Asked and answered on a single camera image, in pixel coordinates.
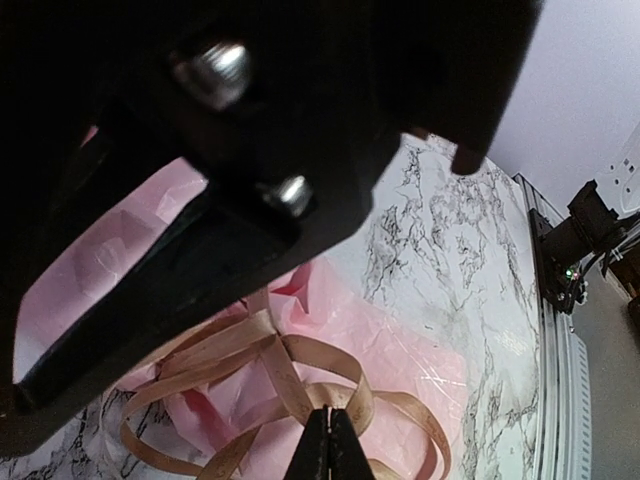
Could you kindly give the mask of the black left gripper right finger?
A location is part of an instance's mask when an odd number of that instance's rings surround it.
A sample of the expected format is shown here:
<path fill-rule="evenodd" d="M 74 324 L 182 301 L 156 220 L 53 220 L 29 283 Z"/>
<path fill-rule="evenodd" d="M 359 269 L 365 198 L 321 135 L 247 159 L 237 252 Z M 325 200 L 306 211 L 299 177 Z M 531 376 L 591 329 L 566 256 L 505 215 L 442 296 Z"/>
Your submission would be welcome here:
<path fill-rule="evenodd" d="M 329 423 L 331 480 L 374 480 L 350 417 L 345 409 L 332 409 Z"/>

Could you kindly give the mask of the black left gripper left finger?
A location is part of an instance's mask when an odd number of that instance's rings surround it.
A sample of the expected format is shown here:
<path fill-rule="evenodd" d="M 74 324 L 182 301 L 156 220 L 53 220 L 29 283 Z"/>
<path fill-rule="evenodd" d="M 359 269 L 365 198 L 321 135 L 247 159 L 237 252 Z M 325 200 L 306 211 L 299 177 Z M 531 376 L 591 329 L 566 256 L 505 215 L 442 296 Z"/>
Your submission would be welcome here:
<path fill-rule="evenodd" d="M 329 409 L 313 410 L 284 475 L 284 480 L 329 479 Z"/>

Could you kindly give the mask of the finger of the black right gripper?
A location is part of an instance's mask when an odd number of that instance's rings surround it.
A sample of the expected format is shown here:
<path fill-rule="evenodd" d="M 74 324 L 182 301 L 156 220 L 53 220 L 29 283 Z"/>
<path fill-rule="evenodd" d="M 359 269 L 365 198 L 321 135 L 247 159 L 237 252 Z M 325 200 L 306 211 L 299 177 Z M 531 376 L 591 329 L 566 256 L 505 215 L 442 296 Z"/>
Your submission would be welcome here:
<path fill-rule="evenodd" d="M 29 454 L 146 355 L 355 233 L 413 128 L 483 162 L 539 1 L 5 1 L 1 453 Z M 20 381 L 22 301 L 176 158 L 204 191 Z"/>

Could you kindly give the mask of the pink wrapping paper sheet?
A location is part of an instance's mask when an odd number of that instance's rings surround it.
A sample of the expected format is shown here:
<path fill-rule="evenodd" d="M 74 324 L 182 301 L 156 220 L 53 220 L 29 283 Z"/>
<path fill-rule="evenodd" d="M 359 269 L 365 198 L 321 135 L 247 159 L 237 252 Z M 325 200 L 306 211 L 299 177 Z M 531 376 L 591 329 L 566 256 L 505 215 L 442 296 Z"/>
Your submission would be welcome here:
<path fill-rule="evenodd" d="M 118 383 L 124 447 L 193 479 L 280 479 L 313 413 L 345 411 L 373 479 L 444 479 L 464 360 L 403 328 L 316 258 L 191 328 Z"/>

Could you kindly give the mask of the beige raffia ribbon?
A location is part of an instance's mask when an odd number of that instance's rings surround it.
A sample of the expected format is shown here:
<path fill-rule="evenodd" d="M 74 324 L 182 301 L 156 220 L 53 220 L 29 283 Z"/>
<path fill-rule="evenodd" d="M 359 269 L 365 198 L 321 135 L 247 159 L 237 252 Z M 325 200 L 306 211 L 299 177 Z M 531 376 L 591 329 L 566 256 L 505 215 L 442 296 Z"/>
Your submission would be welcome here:
<path fill-rule="evenodd" d="M 146 464 L 197 479 L 273 479 L 310 413 L 345 409 L 378 479 L 444 479 L 451 447 L 432 403 L 387 368 L 396 337 L 370 305 L 313 310 L 262 290 L 182 333 L 120 381 L 120 440 Z M 138 438 L 129 418 L 162 402 L 207 464 Z"/>

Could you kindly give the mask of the aluminium front rail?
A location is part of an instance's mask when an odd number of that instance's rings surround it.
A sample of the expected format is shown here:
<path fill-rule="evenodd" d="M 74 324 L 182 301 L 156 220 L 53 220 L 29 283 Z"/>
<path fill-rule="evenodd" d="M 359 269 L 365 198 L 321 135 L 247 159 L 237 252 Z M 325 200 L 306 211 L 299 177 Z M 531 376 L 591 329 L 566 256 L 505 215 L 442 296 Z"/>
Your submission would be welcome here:
<path fill-rule="evenodd" d="M 587 348 L 574 332 L 572 317 L 543 297 L 542 254 L 536 234 L 559 224 L 562 216 L 517 174 L 525 212 L 535 210 L 541 222 L 528 218 L 536 287 L 540 344 L 540 413 L 535 447 L 536 479 L 589 479 L 592 474 L 592 409 Z"/>

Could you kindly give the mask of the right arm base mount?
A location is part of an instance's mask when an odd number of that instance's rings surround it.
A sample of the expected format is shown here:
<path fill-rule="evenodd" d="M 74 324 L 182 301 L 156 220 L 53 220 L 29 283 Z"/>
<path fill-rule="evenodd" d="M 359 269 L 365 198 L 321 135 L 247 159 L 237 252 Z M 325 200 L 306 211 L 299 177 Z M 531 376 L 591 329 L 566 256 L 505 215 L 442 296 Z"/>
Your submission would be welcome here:
<path fill-rule="evenodd" d="M 579 190 L 568 210 L 556 226 L 537 209 L 529 210 L 540 293 L 565 314 L 585 299 L 584 276 L 590 267 L 599 258 L 608 260 L 639 223 L 637 213 L 621 218 L 607 207 L 594 180 Z"/>

